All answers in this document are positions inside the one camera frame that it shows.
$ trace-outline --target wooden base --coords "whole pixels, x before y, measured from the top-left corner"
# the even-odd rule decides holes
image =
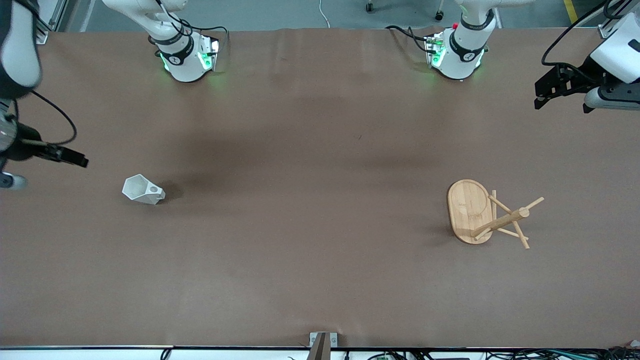
[[[471,232],[493,220],[489,193],[477,181],[460,180],[449,188],[447,194],[451,227],[456,236],[469,244],[482,244],[489,240],[492,233],[486,233],[478,239]]]

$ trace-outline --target wooden stand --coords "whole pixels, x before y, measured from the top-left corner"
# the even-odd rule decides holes
[[[529,238],[522,233],[518,221],[528,217],[529,210],[544,199],[541,197],[524,208],[511,211],[498,201],[495,190],[489,195],[480,183],[468,179],[453,184],[447,196],[451,226],[460,240],[469,244],[480,244],[489,240],[493,231],[500,231],[519,238],[525,249],[529,249]],[[503,209],[507,215],[498,218],[496,206]],[[515,233],[503,229],[509,224],[513,224]]]

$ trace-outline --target white plastic container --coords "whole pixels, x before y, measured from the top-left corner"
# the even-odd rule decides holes
[[[122,193],[130,200],[151,205],[156,205],[165,196],[161,187],[149,181],[142,174],[126,179]]]

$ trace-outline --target brown table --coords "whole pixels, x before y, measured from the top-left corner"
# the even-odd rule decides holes
[[[2,345],[609,347],[640,337],[638,113],[533,109],[558,29],[496,31],[464,82],[388,31],[233,33],[183,84],[143,33],[53,34],[39,91],[76,121],[87,169],[10,163],[0,194]],[[578,30],[552,58],[579,64]],[[49,141],[63,118],[35,98]],[[157,206],[121,193],[142,173]],[[546,201],[478,246],[447,188]]]

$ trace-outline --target gray floor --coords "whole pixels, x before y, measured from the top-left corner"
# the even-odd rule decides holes
[[[575,0],[579,15],[597,1]],[[375,11],[365,12],[366,0],[323,0],[323,10],[335,28],[450,26],[460,19],[460,8],[445,0],[445,17],[433,17],[437,0],[374,0]],[[281,28],[322,28],[326,26],[318,10],[318,0],[191,0],[179,14],[193,25],[226,26],[231,31],[274,30]],[[110,10],[101,0],[77,0],[67,31],[141,31],[123,15]],[[520,8],[503,8],[500,17],[505,28],[564,27],[570,24],[563,0],[537,0]]]

